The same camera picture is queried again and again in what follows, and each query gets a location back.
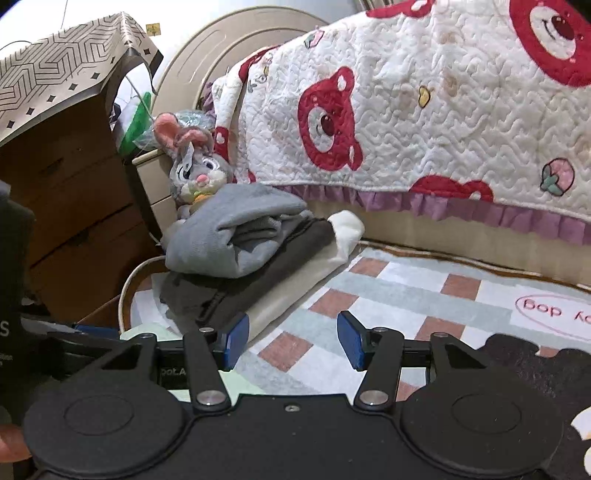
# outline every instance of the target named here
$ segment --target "blue gripper pad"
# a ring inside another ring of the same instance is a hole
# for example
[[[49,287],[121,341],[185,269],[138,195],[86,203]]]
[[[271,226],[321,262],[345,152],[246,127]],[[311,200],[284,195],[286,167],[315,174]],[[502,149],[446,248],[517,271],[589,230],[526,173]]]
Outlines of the blue gripper pad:
[[[248,315],[242,317],[242,320],[228,333],[228,341],[224,350],[224,365],[231,370],[236,366],[238,359],[242,355],[248,342],[250,332],[250,319]]]
[[[349,323],[342,312],[336,319],[336,327],[339,342],[347,354],[351,366],[358,371],[363,371],[365,354],[361,347],[361,333]]]

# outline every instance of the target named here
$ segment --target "yellow sticker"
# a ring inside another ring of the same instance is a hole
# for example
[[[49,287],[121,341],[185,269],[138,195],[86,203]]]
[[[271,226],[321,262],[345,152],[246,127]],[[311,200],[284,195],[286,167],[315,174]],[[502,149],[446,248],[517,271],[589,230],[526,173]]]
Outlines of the yellow sticker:
[[[146,25],[146,33],[149,37],[155,37],[156,35],[160,35],[160,24],[159,23],[149,23]]]

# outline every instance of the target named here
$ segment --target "black folded cloth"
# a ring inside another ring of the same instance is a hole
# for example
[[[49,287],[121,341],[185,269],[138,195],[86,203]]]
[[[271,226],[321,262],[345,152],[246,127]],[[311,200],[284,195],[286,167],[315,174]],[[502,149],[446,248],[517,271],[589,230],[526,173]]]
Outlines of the black folded cloth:
[[[182,325],[217,330],[245,313],[277,284],[291,276],[335,240],[328,220],[301,223],[259,270],[241,278],[216,278],[171,272],[163,282],[160,301]]]

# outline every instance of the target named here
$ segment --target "gray folded cloth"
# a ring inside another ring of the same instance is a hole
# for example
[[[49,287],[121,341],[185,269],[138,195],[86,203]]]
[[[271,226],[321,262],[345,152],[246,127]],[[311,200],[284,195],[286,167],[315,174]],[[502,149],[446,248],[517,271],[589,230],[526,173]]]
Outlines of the gray folded cloth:
[[[291,193],[259,183],[224,185],[177,230],[166,266],[180,273],[240,278],[261,268],[312,218]]]

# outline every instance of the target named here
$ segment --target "black mat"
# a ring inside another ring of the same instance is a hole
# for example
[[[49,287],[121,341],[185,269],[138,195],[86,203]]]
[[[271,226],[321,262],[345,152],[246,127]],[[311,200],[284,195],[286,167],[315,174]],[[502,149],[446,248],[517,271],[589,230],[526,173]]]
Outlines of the black mat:
[[[493,335],[480,348],[503,367],[511,368],[539,392],[552,398],[564,419],[564,436],[548,473],[557,480],[589,480],[584,456],[591,440],[583,441],[571,426],[573,419],[591,406],[591,355],[564,349],[552,358],[537,356],[539,347],[507,335]]]

